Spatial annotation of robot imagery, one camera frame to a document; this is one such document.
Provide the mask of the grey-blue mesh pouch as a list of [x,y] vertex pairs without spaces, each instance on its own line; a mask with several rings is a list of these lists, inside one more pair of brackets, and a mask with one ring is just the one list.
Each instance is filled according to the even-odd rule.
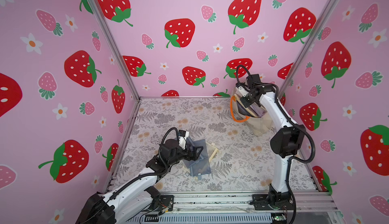
[[196,176],[201,179],[201,175],[211,174],[211,166],[209,161],[209,154],[205,140],[193,141],[190,137],[187,139],[193,147],[197,149],[198,158],[196,160],[183,160],[186,169],[190,176]]

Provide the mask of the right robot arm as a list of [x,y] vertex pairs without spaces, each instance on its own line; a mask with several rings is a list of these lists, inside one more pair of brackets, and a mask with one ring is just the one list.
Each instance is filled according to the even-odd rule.
[[292,199],[289,185],[291,158],[301,148],[305,128],[303,125],[297,125],[281,104],[278,87],[258,80],[259,75],[255,74],[247,77],[247,85],[240,81],[236,83],[238,91],[243,96],[243,106],[257,104],[264,107],[277,130],[270,140],[270,147],[276,155],[273,182],[269,186],[266,200],[254,200],[252,204],[267,204],[277,209]]

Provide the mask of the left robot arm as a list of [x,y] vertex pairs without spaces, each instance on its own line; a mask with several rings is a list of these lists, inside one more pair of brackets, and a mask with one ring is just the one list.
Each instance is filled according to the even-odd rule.
[[185,137],[168,139],[140,174],[111,192],[94,194],[86,201],[77,224],[123,224],[148,207],[158,207],[160,192],[154,185],[181,160],[196,161],[203,146],[193,146]]

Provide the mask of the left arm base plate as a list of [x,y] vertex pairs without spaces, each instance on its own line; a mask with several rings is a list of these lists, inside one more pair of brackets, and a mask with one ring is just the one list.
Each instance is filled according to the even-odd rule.
[[160,195],[152,200],[151,204],[147,205],[141,211],[152,211],[156,208],[158,212],[172,211],[174,206],[174,195]]

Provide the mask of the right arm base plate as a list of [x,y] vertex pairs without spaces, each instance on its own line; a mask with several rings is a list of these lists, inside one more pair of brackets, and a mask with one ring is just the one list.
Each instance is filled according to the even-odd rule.
[[295,203],[289,193],[279,194],[254,194],[249,202],[255,210],[293,210]]

